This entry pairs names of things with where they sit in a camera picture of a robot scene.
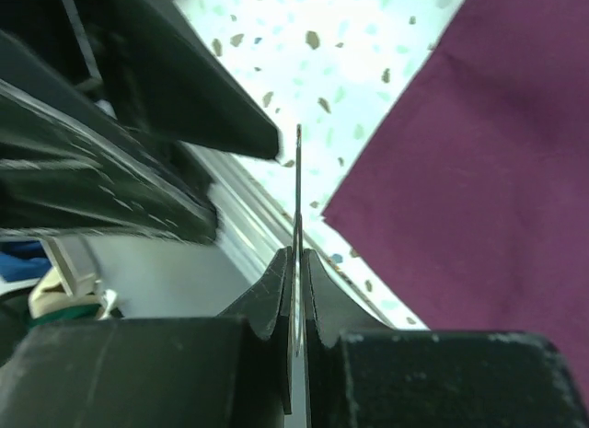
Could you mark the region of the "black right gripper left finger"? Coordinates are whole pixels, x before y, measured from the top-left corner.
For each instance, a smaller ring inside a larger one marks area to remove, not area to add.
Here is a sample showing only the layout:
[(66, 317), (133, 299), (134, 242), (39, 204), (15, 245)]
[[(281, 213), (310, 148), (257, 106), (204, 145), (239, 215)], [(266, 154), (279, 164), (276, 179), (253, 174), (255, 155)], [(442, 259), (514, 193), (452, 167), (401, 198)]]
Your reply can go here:
[(262, 276), (226, 307), (222, 317), (244, 318), (270, 349), (266, 369), (277, 387), (283, 412), (292, 412), (293, 248), (276, 251)]

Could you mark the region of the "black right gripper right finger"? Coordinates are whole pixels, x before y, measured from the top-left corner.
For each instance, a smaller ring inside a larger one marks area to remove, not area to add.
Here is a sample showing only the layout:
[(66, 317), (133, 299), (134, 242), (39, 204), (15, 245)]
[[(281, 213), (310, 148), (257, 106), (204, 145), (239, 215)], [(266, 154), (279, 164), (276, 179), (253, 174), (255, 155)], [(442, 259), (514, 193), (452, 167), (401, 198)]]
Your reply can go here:
[(396, 333), (367, 313), (328, 275), (318, 254), (303, 253), (306, 347), (330, 350), (338, 343), (390, 345)]

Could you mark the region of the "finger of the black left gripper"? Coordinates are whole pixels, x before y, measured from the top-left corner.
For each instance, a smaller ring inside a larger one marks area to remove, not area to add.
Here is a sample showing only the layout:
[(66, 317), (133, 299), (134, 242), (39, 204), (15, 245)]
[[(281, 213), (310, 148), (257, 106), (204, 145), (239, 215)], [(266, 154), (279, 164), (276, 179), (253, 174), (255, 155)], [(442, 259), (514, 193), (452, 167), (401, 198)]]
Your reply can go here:
[(1, 235), (138, 235), (209, 245), (218, 217), (115, 119), (1, 37)]
[(180, 141), (265, 160), (279, 129), (209, 52), (172, 0), (58, 0), (83, 32), (87, 80), (59, 110), (111, 139)]

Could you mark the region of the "silver forceps scissors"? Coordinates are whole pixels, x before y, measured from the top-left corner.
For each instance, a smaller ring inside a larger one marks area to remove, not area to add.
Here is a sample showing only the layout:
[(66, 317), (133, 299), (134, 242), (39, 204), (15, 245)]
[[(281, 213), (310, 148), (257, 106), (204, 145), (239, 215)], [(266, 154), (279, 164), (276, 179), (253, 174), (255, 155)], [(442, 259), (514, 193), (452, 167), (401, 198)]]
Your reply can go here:
[(295, 137), (295, 189), (294, 189), (294, 231), (293, 231), (293, 272), (291, 304), (291, 348), (298, 357), (303, 345), (303, 311), (301, 265), (303, 256), (303, 219), (302, 219), (302, 125), (296, 125)]

